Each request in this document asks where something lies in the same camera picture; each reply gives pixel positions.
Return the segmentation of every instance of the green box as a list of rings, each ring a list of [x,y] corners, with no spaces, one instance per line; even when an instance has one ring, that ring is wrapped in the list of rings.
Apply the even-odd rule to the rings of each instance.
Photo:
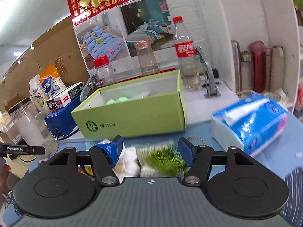
[[[87,139],[132,137],[185,130],[186,108],[180,71],[171,71],[103,87],[72,111]],[[105,105],[110,99],[149,96]]]

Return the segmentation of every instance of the coca-cola bottle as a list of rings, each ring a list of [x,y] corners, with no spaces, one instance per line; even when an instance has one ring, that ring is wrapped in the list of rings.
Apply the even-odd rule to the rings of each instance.
[[[197,67],[197,56],[194,41],[183,24],[181,16],[174,17],[173,21],[176,26],[174,35],[175,48],[178,60],[181,66],[181,75],[183,84],[188,91],[194,91],[201,88],[201,79]]]

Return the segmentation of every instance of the circular footprint logo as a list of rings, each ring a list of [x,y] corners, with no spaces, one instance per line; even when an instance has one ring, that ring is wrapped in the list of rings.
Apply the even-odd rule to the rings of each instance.
[[[98,126],[95,122],[89,120],[86,122],[86,127],[92,131],[92,132],[97,132],[98,131]]]

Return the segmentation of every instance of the red thermos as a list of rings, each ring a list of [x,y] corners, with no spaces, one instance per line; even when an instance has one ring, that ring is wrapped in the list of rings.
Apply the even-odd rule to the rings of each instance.
[[[262,41],[257,41],[249,45],[249,50],[253,55],[254,65],[254,88],[253,90],[258,93],[264,91],[264,59],[265,59],[265,46]]]

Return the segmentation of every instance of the orange plastic package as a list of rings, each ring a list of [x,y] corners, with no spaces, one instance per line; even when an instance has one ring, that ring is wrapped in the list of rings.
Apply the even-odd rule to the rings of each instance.
[[[39,81],[50,98],[66,89],[55,66],[48,66]]]

